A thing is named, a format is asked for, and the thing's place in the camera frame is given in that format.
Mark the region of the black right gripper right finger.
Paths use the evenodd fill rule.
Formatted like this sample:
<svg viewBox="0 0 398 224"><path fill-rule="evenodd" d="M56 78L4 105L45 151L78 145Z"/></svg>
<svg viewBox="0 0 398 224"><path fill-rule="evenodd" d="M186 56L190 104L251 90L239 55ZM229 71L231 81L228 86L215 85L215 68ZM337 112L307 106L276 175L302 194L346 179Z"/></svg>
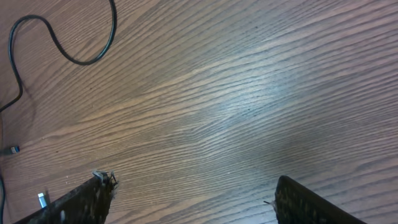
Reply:
<svg viewBox="0 0 398 224"><path fill-rule="evenodd" d="M365 224L286 175L278 179L274 210L279 224Z"/></svg>

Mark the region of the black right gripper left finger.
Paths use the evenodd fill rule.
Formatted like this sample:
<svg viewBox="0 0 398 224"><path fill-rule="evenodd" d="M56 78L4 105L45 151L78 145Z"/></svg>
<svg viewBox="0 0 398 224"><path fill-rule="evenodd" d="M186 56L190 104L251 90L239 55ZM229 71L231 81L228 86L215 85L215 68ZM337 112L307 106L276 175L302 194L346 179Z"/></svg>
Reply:
<svg viewBox="0 0 398 224"><path fill-rule="evenodd" d="M113 171L95 170L92 178L53 202L47 192L38 194L41 209L17 224L104 224L117 188Z"/></svg>

